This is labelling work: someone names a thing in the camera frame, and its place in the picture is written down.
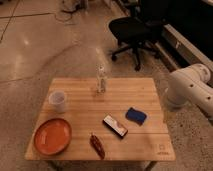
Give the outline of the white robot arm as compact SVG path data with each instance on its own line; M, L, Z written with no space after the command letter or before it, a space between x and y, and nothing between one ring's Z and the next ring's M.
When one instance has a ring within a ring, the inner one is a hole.
M213 88L208 85L209 68L201 63L177 69L168 76L165 104L170 109L180 109L187 101L213 117Z

